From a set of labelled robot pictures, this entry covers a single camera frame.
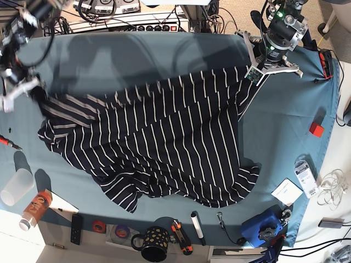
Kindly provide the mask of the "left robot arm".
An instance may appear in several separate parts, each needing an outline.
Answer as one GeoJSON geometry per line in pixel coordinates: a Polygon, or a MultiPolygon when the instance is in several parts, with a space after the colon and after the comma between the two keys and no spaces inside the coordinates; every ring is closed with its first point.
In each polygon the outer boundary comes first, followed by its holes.
{"type": "Polygon", "coordinates": [[[303,72],[288,61],[287,53],[294,51],[308,31],[308,20],[301,14],[304,1],[266,1],[261,12],[253,10],[251,19],[260,30],[260,37],[237,30],[244,39],[251,62],[245,78],[258,85],[266,76],[277,73],[303,72]]]}

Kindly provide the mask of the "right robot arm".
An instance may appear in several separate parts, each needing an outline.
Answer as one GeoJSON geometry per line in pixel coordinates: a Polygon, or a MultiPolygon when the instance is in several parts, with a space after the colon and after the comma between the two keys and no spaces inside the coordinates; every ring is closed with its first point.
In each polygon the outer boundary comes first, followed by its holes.
{"type": "Polygon", "coordinates": [[[41,80],[34,69],[47,57],[54,39],[55,18],[69,1],[27,1],[18,7],[18,13],[1,29],[1,77],[11,90],[1,95],[1,101],[14,100],[19,95],[40,86],[41,80]],[[20,48],[31,40],[34,34],[44,28],[50,30],[50,40],[42,57],[31,64],[24,64],[17,57],[20,48]]]}

